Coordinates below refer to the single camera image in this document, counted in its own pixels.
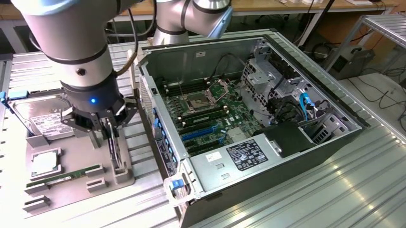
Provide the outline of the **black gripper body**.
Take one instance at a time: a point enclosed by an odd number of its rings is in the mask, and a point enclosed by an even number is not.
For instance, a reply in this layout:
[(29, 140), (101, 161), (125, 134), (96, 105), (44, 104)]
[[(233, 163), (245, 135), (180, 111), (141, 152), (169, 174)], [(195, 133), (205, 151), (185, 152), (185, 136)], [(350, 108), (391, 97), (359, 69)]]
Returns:
[(116, 105), (124, 103), (116, 82), (116, 72), (112, 71), (105, 79), (86, 87), (61, 83), (72, 111), (97, 113), (100, 119), (107, 119), (108, 110), (117, 109)]

